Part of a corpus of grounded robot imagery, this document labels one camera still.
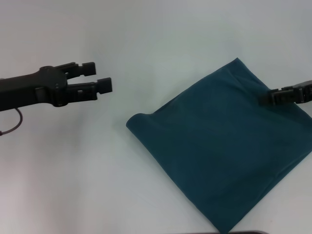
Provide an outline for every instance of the folded cloth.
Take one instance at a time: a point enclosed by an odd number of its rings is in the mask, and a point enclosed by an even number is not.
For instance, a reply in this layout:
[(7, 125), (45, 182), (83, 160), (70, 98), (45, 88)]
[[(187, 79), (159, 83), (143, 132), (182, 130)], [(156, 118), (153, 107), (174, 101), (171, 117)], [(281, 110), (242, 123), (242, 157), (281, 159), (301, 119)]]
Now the folded cloth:
[(312, 150), (296, 104), (262, 107), (269, 89), (237, 58), (127, 127), (222, 233)]

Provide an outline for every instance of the white table surface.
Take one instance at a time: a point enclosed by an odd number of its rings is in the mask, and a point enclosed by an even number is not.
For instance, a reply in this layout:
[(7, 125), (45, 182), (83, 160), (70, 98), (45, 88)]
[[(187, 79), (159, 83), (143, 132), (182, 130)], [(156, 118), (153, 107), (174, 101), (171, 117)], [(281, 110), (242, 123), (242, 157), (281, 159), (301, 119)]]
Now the white table surface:
[[(0, 77), (90, 62), (114, 91), (21, 108), (0, 137), (1, 234), (171, 234), (215, 228), (125, 127), (239, 57), (271, 88), (312, 79), (306, 1), (3, 0)], [(312, 104), (301, 107), (312, 115)], [(0, 113), (0, 130), (18, 115)], [(234, 230), (308, 234), (308, 156)]]

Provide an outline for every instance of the towel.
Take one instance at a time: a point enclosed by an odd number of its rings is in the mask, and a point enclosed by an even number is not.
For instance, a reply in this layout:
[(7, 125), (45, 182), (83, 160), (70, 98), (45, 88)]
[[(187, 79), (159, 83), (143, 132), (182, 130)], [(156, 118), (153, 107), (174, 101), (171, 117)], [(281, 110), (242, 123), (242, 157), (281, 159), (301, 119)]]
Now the towel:
[(312, 151), (312, 119), (296, 104), (259, 106), (268, 90), (237, 58), (127, 122), (221, 234)]

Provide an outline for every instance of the robotic arm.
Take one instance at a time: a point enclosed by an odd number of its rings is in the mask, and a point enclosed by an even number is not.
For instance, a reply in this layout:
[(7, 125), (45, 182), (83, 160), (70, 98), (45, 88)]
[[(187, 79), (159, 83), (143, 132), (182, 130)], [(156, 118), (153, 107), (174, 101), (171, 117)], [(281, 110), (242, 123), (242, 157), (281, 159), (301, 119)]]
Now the robotic arm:
[(70, 102), (97, 100), (97, 93), (111, 92), (111, 78), (82, 84), (67, 83), (71, 78), (95, 74), (94, 62), (84, 63), (82, 66), (72, 62), (57, 67), (41, 67), (38, 72), (30, 75), (0, 79), (0, 111), (16, 109), (20, 115), (18, 125), (9, 131), (0, 131), (0, 136), (20, 126), (22, 114), (19, 107), (37, 103), (50, 103), (61, 107)]
[(266, 96), (259, 99), (260, 105), (282, 105), (286, 103), (306, 103), (312, 100), (312, 80), (281, 90), (270, 90)]

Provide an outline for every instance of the teal cloth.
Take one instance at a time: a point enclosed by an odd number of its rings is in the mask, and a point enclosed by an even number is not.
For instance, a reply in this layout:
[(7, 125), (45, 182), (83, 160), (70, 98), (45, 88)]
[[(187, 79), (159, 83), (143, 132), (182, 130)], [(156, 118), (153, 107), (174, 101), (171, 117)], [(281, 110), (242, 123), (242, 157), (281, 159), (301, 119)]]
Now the teal cloth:
[(235, 59), (127, 127), (222, 233), (312, 150), (297, 105), (260, 107), (269, 89)]

